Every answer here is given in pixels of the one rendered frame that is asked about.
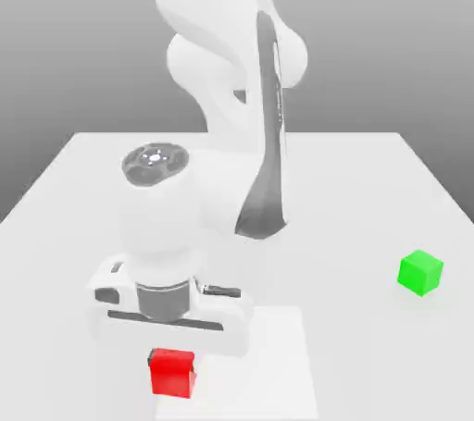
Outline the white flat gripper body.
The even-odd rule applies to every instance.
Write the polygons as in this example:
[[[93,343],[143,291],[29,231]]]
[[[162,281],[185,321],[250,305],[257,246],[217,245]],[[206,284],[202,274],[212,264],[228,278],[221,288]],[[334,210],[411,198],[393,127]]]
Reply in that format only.
[[[251,317],[225,322],[182,318],[160,323],[139,313],[114,310],[105,304],[88,309],[94,340],[109,348],[148,354],[154,349],[241,356],[248,350]]]

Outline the small red cube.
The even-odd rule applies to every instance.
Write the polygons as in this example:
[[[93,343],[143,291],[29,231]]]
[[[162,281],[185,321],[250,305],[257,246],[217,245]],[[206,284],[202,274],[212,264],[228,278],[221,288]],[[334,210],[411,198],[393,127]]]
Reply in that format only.
[[[155,395],[190,399],[196,380],[195,354],[155,348],[148,356],[152,392]]]

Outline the small green cube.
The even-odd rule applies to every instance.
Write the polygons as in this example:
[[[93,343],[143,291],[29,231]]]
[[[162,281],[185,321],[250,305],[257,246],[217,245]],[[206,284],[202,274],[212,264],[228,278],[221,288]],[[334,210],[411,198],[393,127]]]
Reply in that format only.
[[[422,297],[439,286],[443,266],[444,261],[416,250],[401,260],[397,281]]]

